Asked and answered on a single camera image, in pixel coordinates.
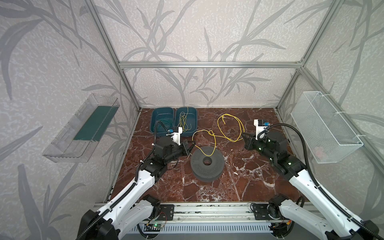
spool center hole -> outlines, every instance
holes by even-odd
[[[203,163],[204,165],[209,166],[212,164],[212,159],[210,157],[205,157],[203,158]]]

gray floor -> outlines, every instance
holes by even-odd
[[[144,240],[140,234],[126,234],[122,240]],[[275,240],[276,238],[269,233],[203,233],[203,234],[160,234],[156,240]],[[285,240],[318,240],[313,234],[295,224],[292,232],[285,237]]]

leaf pattern wallpaper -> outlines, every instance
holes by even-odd
[[[306,65],[382,153],[383,4],[384,1],[344,1]],[[312,90],[305,77],[297,80],[279,109],[284,122],[294,124],[290,115],[293,107],[303,91]],[[300,140],[294,134],[291,140],[300,155]],[[384,176],[361,149],[338,163],[317,164],[312,161],[312,165],[319,181],[343,204],[384,230]]]
[[[120,61],[299,61],[331,1],[96,0]],[[140,104],[276,106],[294,69],[125,69]]]
[[[74,239],[108,193],[137,111],[82,1],[0,0],[0,19],[0,239]],[[89,162],[43,157],[91,93],[120,107]]]

blue plastic bin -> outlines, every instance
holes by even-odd
[[[191,130],[187,130],[187,131],[183,131],[183,133],[181,134],[182,137],[189,137],[189,136],[192,136],[194,132],[196,132],[197,130],[197,110],[196,108],[192,108],[192,107],[182,107],[182,108],[179,108],[178,110],[176,110],[176,115],[175,115],[175,121],[174,121],[174,124],[175,124],[175,127],[177,127],[180,123],[180,113],[181,112],[184,112],[185,114],[187,114],[187,121],[186,121],[186,125],[188,126],[185,126],[187,128],[191,128]]]
[[[164,125],[166,127],[170,127],[170,128],[173,127],[174,126],[173,115],[174,115],[173,108],[166,107],[166,108],[154,109],[152,112],[152,117],[151,117],[151,125],[149,127],[149,130],[151,131],[151,133],[155,132],[154,128],[155,128],[156,121],[161,120],[163,118],[168,118],[170,120],[170,122],[172,123],[172,126],[169,126],[169,124],[164,123]],[[164,137],[166,134],[167,134],[167,131],[159,124],[156,136],[157,137]]]

brown marble surface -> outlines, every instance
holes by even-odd
[[[137,123],[131,144],[114,187],[112,197],[120,192],[134,177],[135,169],[152,149],[153,134],[149,131],[152,109],[143,109]],[[272,108],[198,108],[198,130],[213,130],[221,135],[217,127],[217,118],[224,113],[238,117],[246,132],[254,132],[254,119],[265,119],[271,124],[278,123]],[[219,121],[225,135],[236,139],[240,133],[238,122],[225,118]],[[214,138],[206,132],[195,134],[198,146],[214,146]],[[151,194],[162,202],[198,202],[198,201],[268,201],[281,193],[296,200],[300,193],[288,181],[280,177],[268,163],[268,159],[256,151],[244,149],[244,142],[230,142],[217,137],[217,149],[225,158],[225,167],[221,177],[214,182],[202,182],[192,173],[187,157],[179,160],[177,167],[167,171],[163,177],[144,195]],[[176,162],[169,164],[173,168]]]

